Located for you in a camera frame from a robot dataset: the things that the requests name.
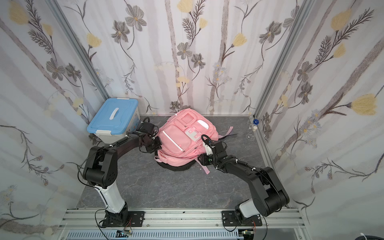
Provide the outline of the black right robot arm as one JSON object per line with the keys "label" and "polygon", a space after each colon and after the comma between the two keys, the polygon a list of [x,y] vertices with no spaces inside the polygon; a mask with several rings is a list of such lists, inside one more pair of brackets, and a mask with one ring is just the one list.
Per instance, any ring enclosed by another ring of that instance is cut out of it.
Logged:
{"label": "black right robot arm", "polygon": [[228,155],[223,142],[214,142],[207,135],[202,135],[201,139],[206,153],[201,154],[198,161],[203,166],[212,165],[222,173],[240,178],[249,187],[251,198],[235,207],[238,221],[257,215],[267,217],[290,203],[288,193],[272,168],[254,167]]}

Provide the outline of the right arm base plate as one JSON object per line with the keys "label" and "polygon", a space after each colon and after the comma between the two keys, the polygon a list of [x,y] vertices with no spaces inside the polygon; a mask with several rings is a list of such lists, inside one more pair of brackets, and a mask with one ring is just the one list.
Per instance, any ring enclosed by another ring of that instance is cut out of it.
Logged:
{"label": "right arm base plate", "polygon": [[259,215],[243,217],[239,211],[221,211],[224,227],[261,227],[263,225]]}

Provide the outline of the pink school backpack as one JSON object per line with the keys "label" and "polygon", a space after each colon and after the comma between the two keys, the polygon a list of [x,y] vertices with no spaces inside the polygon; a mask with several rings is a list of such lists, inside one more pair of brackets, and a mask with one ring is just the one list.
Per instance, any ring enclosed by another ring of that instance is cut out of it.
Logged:
{"label": "pink school backpack", "polygon": [[162,145],[155,161],[160,167],[174,172],[186,171],[195,163],[202,166],[198,157],[207,153],[202,136],[218,141],[229,136],[232,130],[231,126],[226,134],[220,135],[216,127],[197,111],[181,110],[159,129],[157,136]]}

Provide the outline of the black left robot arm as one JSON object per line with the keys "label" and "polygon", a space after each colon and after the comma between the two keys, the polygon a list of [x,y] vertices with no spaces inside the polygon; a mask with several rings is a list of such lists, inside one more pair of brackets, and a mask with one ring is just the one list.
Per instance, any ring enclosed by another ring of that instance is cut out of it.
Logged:
{"label": "black left robot arm", "polygon": [[133,149],[145,147],[145,154],[152,154],[161,149],[157,136],[158,126],[146,117],[132,133],[103,147],[92,147],[85,161],[83,179],[95,188],[106,205],[106,214],[114,218],[128,217],[126,202],[120,195],[116,180],[118,160]]}

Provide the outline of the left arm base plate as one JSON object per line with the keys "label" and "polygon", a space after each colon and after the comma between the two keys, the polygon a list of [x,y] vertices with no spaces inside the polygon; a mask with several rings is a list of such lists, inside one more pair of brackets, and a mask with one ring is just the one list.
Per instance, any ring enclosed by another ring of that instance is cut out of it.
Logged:
{"label": "left arm base plate", "polygon": [[106,211],[105,217],[102,220],[102,227],[142,227],[144,219],[144,211],[128,211],[122,213],[110,213]]}

